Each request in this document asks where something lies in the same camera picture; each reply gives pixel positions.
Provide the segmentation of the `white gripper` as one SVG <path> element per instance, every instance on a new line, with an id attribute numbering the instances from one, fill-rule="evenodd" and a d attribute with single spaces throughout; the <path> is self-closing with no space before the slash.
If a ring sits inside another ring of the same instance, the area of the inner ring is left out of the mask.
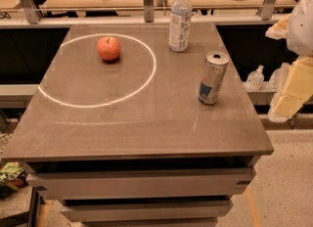
<path id="1" fill-rule="evenodd" d="M 313 96 L 313 0 L 299 0 L 291 14 L 270 26 L 265 36 L 287 39 L 288 48 L 299 56 L 283 68 L 283 85 L 275 93 L 267 117 L 273 122 L 291 119 Z"/>

